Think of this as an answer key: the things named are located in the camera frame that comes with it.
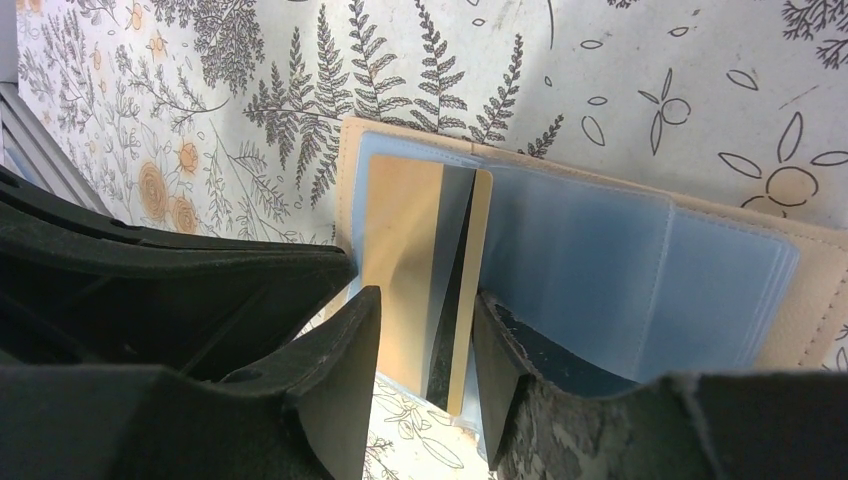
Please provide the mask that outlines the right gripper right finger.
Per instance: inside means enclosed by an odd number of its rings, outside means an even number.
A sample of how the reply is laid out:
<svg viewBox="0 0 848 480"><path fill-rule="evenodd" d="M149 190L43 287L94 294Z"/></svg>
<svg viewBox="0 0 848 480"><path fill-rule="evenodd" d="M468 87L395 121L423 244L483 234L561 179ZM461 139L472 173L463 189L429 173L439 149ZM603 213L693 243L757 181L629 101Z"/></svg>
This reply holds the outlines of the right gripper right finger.
<svg viewBox="0 0 848 480"><path fill-rule="evenodd" d="M477 295L487 461L502 479L843 479L843 373L605 371Z"/></svg>

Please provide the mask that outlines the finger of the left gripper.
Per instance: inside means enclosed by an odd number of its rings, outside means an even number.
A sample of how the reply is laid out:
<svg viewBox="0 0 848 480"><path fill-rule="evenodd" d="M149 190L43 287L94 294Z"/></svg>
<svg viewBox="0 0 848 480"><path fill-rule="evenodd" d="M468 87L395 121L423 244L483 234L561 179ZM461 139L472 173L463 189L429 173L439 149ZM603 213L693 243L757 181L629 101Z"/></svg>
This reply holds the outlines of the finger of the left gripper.
<svg viewBox="0 0 848 480"><path fill-rule="evenodd" d="M1 173L1 360L158 364L217 381L354 275L339 248L125 224Z"/></svg>

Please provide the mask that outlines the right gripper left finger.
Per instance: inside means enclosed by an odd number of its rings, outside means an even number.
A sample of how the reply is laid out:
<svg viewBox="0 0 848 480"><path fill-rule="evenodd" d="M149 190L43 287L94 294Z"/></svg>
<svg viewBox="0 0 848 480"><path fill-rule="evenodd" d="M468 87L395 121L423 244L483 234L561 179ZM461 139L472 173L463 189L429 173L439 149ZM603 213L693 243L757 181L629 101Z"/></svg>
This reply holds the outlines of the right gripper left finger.
<svg viewBox="0 0 848 480"><path fill-rule="evenodd" d="M381 292L218 383L155 365L1 370L5 479L358 479Z"/></svg>

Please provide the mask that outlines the beige card holder wallet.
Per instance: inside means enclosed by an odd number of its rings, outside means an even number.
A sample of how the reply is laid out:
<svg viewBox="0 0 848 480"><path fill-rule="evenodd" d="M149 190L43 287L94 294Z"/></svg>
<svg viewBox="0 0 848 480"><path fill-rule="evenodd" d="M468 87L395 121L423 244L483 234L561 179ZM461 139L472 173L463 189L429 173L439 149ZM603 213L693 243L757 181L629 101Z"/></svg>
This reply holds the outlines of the beige card holder wallet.
<svg viewBox="0 0 848 480"><path fill-rule="evenodd" d="M537 332L635 382L668 371L815 368L847 319L847 236L639 187L467 140L344 120L339 243L369 160L389 154L489 172L477 290Z"/></svg>

